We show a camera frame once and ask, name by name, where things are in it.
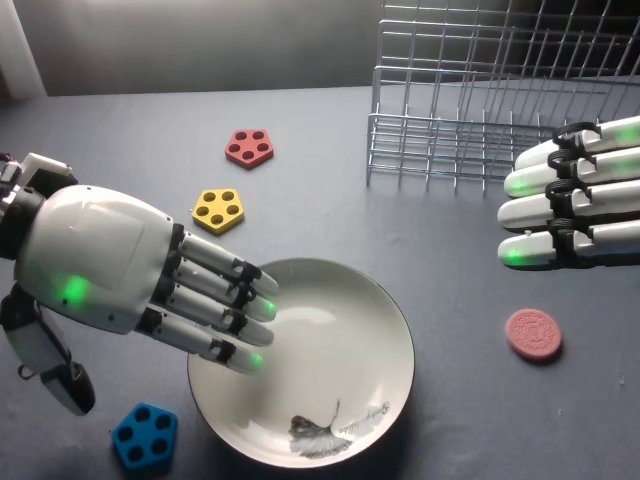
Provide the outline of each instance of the red pentagon block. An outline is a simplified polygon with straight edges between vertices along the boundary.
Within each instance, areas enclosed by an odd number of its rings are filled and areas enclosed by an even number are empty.
[[[251,170],[273,157],[273,145],[266,130],[236,130],[224,153],[233,163]]]

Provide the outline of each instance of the metal wire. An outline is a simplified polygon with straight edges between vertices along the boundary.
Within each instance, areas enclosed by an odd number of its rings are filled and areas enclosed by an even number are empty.
[[[368,122],[374,171],[480,179],[563,123],[640,113],[640,17],[613,0],[393,0],[383,5]]]

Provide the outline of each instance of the block with holes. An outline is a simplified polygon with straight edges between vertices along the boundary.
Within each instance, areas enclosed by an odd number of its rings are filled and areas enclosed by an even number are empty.
[[[243,218],[240,197],[232,188],[205,190],[193,207],[193,221],[214,235],[222,235]]]
[[[236,130],[224,153],[233,163],[251,170],[273,157],[273,145],[266,130]]]
[[[113,446],[128,474],[161,475],[171,466],[178,417],[139,403],[111,434]]]

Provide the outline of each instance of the pink round object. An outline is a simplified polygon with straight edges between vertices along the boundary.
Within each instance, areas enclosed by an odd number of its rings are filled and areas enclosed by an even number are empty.
[[[511,315],[506,330],[509,344],[516,353],[534,362],[552,359],[562,345],[562,333],[555,320],[533,308]]]

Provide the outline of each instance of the back of robotic hand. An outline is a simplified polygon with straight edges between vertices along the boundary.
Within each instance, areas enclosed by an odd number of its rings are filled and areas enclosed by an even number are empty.
[[[24,367],[69,410],[95,403],[51,311],[113,333],[132,330],[241,373],[273,342],[278,285],[254,265],[128,195],[78,185],[68,165],[0,156],[0,257],[15,261],[0,325]]]
[[[556,129],[505,179],[498,221],[518,270],[640,264],[640,117]]]

